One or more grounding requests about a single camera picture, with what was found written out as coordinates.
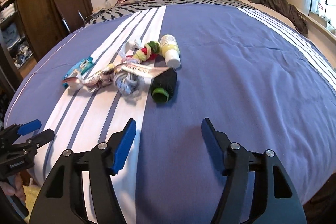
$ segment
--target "blue blanket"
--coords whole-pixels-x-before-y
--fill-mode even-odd
[[[125,41],[165,34],[175,36],[182,63],[169,103],[157,106],[146,85],[132,103],[112,86],[93,94],[64,91],[61,79],[78,60],[94,58],[90,74],[120,62],[116,53]],[[216,130],[250,151],[274,150],[305,203],[336,169],[335,90],[336,74],[324,56],[278,20],[248,8],[171,5],[70,34],[24,79],[6,126],[40,119],[42,129],[55,130],[54,142],[36,156],[35,176],[43,183],[63,150],[89,150],[134,118],[133,148],[112,178],[127,223],[204,224],[226,179],[211,164],[202,119],[209,117]],[[242,220],[252,189],[253,174]]]

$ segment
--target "silver bolt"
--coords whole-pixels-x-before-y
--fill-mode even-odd
[[[67,156],[70,156],[70,155],[71,155],[71,150],[70,149],[67,149],[67,150],[63,151],[63,156],[64,157],[67,157]]]
[[[232,143],[230,144],[230,147],[233,149],[233,150],[238,150],[240,148],[240,145],[238,143]]]
[[[275,153],[272,150],[267,150],[266,155],[269,156],[269,157],[274,157]]]
[[[107,147],[107,143],[100,143],[100,144],[98,145],[98,148],[99,148],[100,150],[104,150],[104,149],[106,149],[106,147]]]

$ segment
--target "bottle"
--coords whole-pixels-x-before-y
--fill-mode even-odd
[[[180,50],[175,37],[171,34],[166,34],[161,38],[160,44],[161,54],[166,60],[166,65],[177,69],[181,65],[181,60],[179,57]]]

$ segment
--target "green rim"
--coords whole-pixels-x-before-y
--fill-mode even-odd
[[[168,102],[169,94],[163,88],[157,88],[153,90],[152,98],[154,102],[163,104]]]

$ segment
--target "wet wipes package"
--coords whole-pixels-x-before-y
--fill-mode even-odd
[[[76,65],[74,65],[67,74],[63,77],[63,80],[68,78],[73,73],[77,72],[80,75],[86,73],[90,68],[93,67],[93,58],[89,56],[88,58],[84,58],[79,61]],[[64,88],[67,88],[69,85],[67,83],[63,83]]]

